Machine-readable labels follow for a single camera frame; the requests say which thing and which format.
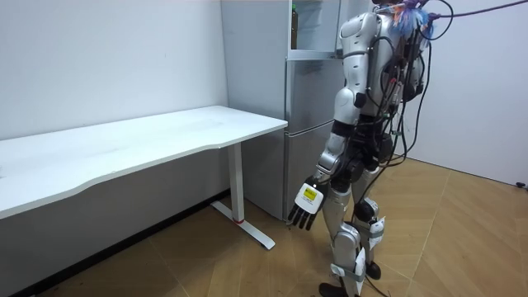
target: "white wall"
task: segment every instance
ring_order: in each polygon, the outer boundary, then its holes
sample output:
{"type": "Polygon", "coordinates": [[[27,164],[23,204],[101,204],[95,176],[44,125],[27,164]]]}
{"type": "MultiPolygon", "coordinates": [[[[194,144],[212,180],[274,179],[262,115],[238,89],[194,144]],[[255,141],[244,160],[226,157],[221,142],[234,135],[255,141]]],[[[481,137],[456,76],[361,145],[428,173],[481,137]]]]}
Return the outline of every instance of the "white wall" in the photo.
{"type": "MultiPolygon", "coordinates": [[[[449,2],[455,12],[468,12],[510,0],[449,2]]],[[[448,12],[435,1],[426,8],[448,12]]],[[[433,43],[431,86],[410,157],[510,184],[528,182],[527,14],[524,4],[457,18],[433,43]]],[[[438,23],[437,34],[446,21],[438,23]]],[[[409,132],[418,100],[406,111],[409,132]]]]}
{"type": "Polygon", "coordinates": [[[227,105],[219,1],[0,2],[0,139],[227,105]]]}
{"type": "MultiPolygon", "coordinates": [[[[227,105],[219,2],[0,2],[0,139],[210,105],[227,105]]],[[[226,157],[198,153],[1,220],[0,296],[229,188],[226,157]]]]}

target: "white desk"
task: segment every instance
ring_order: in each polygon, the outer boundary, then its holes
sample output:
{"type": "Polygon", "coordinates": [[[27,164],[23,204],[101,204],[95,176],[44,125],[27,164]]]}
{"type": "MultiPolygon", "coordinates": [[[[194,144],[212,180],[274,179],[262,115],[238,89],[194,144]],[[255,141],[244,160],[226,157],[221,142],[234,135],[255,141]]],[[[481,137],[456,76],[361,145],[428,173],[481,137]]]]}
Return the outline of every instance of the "white desk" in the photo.
{"type": "Polygon", "coordinates": [[[283,120],[210,106],[0,141],[0,219],[68,198],[112,178],[228,147],[228,216],[266,248],[275,243],[244,221],[240,143],[287,126],[283,120]]]}

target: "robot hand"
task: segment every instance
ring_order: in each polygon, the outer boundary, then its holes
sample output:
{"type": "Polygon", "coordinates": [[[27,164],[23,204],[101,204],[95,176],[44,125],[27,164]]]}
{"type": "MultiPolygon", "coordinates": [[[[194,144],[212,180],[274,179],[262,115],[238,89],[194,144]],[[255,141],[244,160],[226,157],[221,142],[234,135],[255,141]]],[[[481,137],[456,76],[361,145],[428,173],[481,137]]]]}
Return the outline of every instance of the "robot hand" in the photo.
{"type": "Polygon", "coordinates": [[[288,221],[294,226],[299,223],[301,229],[306,224],[306,230],[310,230],[317,213],[324,204],[327,192],[328,183],[318,184],[315,177],[308,177],[295,197],[295,205],[288,215],[288,221]]]}

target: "parquet floor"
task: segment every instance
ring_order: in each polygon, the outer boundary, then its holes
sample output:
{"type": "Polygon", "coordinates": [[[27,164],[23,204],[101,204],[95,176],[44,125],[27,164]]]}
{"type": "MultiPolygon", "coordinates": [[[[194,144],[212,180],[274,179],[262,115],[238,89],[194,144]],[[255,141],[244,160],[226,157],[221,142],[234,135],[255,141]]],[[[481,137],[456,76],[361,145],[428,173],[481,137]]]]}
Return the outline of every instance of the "parquet floor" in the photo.
{"type": "MultiPolygon", "coordinates": [[[[375,282],[385,293],[528,296],[528,192],[408,160],[370,197],[386,216],[375,282]]],[[[271,251],[208,208],[41,296],[313,297],[321,281],[336,283],[322,214],[310,232],[249,202],[246,214],[276,241],[271,251]]],[[[377,294],[364,286],[362,296],[377,294]]]]}

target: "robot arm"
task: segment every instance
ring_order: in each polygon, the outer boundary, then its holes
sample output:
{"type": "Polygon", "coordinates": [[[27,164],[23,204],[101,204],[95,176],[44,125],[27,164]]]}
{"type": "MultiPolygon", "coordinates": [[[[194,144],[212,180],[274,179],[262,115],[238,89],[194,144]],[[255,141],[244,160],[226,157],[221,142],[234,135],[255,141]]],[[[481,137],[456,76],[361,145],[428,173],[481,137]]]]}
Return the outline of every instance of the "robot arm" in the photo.
{"type": "Polygon", "coordinates": [[[377,36],[378,30],[379,20],[373,12],[349,20],[340,30],[346,86],[336,95],[332,133],[319,157],[316,172],[306,180],[299,192],[303,195],[295,200],[294,209],[288,218],[293,220],[294,224],[300,221],[300,228],[303,228],[308,220],[306,229],[310,229],[315,214],[323,203],[323,193],[318,191],[317,187],[320,188],[321,185],[328,183],[343,166],[346,166],[347,145],[356,131],[361,109],[367,103],[370,44],[377,36]],[[318,193],[316,196],[321,197],[320,201],[305,196],[305,194],[314,196],[309,193],[318,193]]]}

